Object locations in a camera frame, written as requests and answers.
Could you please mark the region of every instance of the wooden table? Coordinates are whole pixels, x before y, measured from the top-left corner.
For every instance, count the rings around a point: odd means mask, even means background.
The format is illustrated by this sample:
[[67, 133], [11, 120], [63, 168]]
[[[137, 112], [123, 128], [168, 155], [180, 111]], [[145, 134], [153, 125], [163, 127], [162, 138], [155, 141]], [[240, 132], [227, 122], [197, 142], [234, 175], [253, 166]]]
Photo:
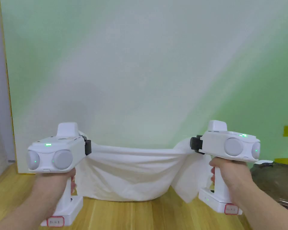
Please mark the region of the wooden table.
[[[17, 174], [15, 164], [0, 176], [0, 220], [30, 194], [34, 175]], [[212, 211], [196, 198], [184, 203], [173, 189], [148, 202], [109, 202], [84, 198], [84, 205], [72, 226], [63, 229], [200, 230], [251, 229], [246, 218]]]

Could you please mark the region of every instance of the gripper handle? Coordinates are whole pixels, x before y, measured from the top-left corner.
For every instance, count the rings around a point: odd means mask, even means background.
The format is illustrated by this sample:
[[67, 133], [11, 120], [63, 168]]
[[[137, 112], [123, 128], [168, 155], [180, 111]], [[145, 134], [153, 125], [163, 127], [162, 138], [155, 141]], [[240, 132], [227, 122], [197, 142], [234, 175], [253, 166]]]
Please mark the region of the gripper handle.
[[214, 175], [214, 194], [220, 199], [222, 203], [232, 203], [228, 187], [221, 176], [220, 168], [215, 168]]
[[64, 209], [66, 209], [71, 202], [71, 178], [67, 180], [66, 188], [64, 190], [64, 193], [61, 197], [61, 199], [58, 202], [58, 205], [56, 206], [56, 212], [62, 212]]

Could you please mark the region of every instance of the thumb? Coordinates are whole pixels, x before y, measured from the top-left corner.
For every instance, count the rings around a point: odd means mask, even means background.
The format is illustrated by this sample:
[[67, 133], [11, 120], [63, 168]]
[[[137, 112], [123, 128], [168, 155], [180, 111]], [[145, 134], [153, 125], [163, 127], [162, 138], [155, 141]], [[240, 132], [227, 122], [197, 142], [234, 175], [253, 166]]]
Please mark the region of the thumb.
[[76, 169], [73, 168], [72, 170], [67, 172], [65, 175], [66, 175], [67, 178], [74, 177], [76, 175]]
[[230, 162], [230, 160], [226, 160], [226, 159], [223, 159], [223, 158], [220, 158], [220, 157], [214, 157], [209, 162], [209, 165], [212, 166], [212, 167], [220, 168], [220, 167], [222, 167], [222, 165], [224, 165], [224, 164], [226, 164], [228, 162]]

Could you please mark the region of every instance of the red label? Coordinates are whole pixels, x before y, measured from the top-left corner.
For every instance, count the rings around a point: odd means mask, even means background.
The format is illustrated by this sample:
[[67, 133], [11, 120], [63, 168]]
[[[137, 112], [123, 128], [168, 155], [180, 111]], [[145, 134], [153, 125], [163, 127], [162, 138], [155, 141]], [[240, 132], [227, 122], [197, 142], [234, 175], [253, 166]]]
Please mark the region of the red label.
[[239, 213], [239, 207], [234, 204], [226, 204], [224, 213], [226, 215], [238, 215]]
[[47, 227], [63, 227], [64, 217], [50, 217], [47, 219]]

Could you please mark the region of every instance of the white cloth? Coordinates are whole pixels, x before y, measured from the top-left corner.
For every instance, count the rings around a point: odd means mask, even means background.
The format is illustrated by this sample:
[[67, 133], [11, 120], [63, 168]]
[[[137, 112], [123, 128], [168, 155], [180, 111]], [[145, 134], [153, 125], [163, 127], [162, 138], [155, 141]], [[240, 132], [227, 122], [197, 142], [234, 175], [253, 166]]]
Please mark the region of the white cloth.
[[77, 166], [78, 195], [108, 201], [147, 201], [170, 185], [191, 202], [209, 186], [210, 155], [190, 148], [190, 138], [174, 149], [130, 149], [92, 143], [92, 153]]

